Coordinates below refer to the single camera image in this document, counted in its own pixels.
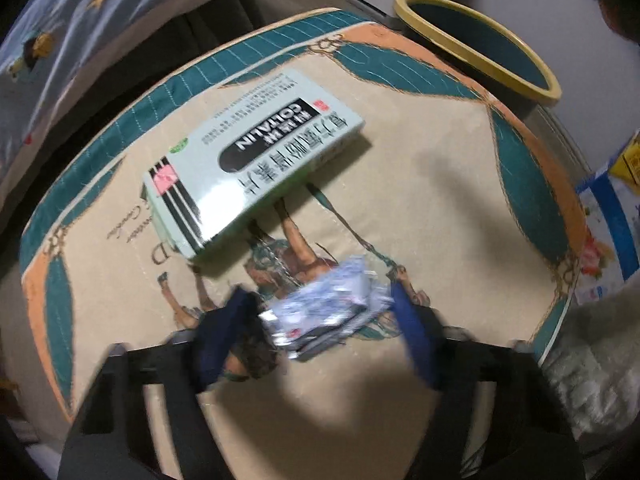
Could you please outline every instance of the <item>yellow rim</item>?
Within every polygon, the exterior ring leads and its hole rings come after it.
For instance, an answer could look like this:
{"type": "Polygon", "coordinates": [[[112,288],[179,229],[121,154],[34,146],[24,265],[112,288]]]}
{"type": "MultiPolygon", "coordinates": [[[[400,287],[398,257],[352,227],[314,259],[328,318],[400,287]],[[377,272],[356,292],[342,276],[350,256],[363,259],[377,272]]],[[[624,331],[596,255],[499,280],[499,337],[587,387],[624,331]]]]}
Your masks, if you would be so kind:
{"type": "Polygon", "coordinates": [[[514,92],[524,95],[525,97],[543,105],[554,105],[560,100],[560,97],[562,96],[560,83],[558,83],[558,80],[554,73],[551,72],[551,69],[544,61],[542,61],[542,59],[540,59],[540,56],[538,56],[538,54],[536,54],[529,45],[524,43],[524,41],[513,34],[508,28],[503,27],[500,23],[492,20],[484,14],[450,0],[396,0],[395,9],[398,16],[418,34],[428,38],[436,46],[446,52],[449,52],[458,59],[469,63],[469,65],[474,68],[491,76],[493,79],[499,81],[514,92]],[[450,36],[434,25],[431,25],[431,23],[427,22],[411,10],[411,6],[418,3],[455,9],[458,12],[467,14],[497,30],[505,38],[508,38],[511,43],[514,43],[519,47],[519,49],[527,54],[529,59],[535,63],[536,67],[544,76],[548,89],[540,88],[539,86],[524,80],[520,76],[510,72],[510,70],[505,69],[505,67],[489,59],[487,56],[480,54],[453,36],[450,36]]]}

